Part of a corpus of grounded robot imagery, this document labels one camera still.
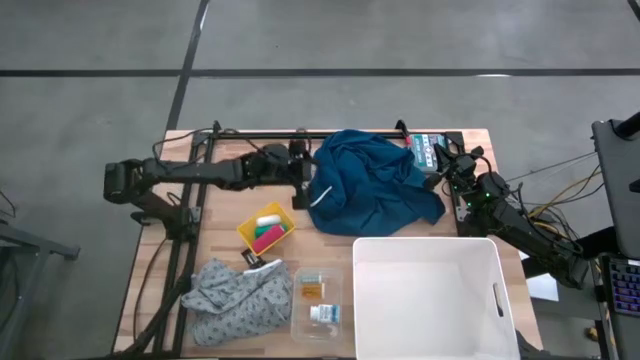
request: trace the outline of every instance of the patterned cloth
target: patterned cloth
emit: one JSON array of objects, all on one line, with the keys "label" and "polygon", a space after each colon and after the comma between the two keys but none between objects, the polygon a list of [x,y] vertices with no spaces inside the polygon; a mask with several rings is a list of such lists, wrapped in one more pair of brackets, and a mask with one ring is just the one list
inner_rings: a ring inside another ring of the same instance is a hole
[{"label": "patterned cloth", "polygon": [[289,323],[292,281],[282,260],[238,273],[212,259],[194,275],[182,306],[196,312],[196,344],[215,346],[257,336]]}]

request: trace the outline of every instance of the yellow basket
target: yellow basket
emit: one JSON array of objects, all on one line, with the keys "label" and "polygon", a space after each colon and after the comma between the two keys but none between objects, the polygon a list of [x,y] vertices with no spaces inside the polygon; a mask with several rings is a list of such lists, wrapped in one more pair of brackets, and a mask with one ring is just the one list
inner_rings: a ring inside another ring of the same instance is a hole
[{"label": "yellow basket", "polygon": [[[261,252],[257,253],[257,252],[255,252],[253,250],[253,242],[256,239],[256,235],[255,235],[255,232],[256,232],[256,219],[259,218],[259,217],[267,216],[267,215],[280,215],[280,219],[282,220],[282,224],[284,224],[287,227],[287,232],[284,233],[284,235],[282,235],[278,240],[276,240],[273,243],[271,243],[271,245],[267,246],[266,249],[264,249]],[[240,224],[236,228],[236,230],[238,231],[240,236],[242,236],[242,239],[244,240],[244,242],[247,243],[247,246],[249,247],[249,249],[251,249],[251,252],[254,253],[255,255],[260,256],[265,251],[271,249],[271,247],[273,245],[277,244],[280,240],[284,239],[295,228],[296,228],[296,226],[293,223],[293,220],[291,220],[291,218],[287,215],[287,213],[284,212],[284,210],[282,209],[280,204],[278,204],[277,202],[272,202],[271,204],[265,206],[262,210],[258,211],[251,218],[249,218],[249,220],[247,220],[244,223]]]}]

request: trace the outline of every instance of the white paper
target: white paper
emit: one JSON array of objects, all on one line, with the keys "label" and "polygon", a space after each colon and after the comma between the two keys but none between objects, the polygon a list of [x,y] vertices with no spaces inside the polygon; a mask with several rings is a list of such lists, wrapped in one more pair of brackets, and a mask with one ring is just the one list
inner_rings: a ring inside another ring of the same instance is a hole
[{"label": "white paper", "polygon": [[[529,255],[519,251],[520,260],[524,260]],[[529,296],[550,301],[558,301],[558,284],[556,280],[549,274],[536,276],[527,279],[527,287],[529,288]]]}]

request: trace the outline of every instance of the concrete floor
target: concrete floor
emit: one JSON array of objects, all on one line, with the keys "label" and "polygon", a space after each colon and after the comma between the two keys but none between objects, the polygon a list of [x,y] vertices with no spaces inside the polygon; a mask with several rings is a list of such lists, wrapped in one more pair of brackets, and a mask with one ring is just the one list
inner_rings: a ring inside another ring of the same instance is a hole
[{"label": "concrete floor", "polygon": [[[0,69],[179,69],[198,3],[0,0]],[[194,67],[634,67],[639,35],[624,0],[212,0]],[[104,163],[150,155],[177,80],[0,78],[13,224],[82,247],[48,264],[16,358],[109,351],[140,230],[132,208],[102,199]],[[178,128],[486,127],[509,178],[592,151],[591,122],[638,111],[638,88],[607,76],[192,79]],[[524,195],[548,200],[595,165],[528,178]],[[564,207],[579,233],[611,223],[605,199]],[[597,353],[588,322],[538,304],[547,349]]]}]

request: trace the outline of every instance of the white plastic bin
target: white plastic bin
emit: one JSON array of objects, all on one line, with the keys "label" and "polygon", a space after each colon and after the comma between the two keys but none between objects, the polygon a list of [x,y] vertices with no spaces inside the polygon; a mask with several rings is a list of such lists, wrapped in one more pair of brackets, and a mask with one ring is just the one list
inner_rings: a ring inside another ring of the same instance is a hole
[{"label": "white plastic bin", "polygon": [[360,238],[353,277],[359,360],[520,359],[490,239]]}]

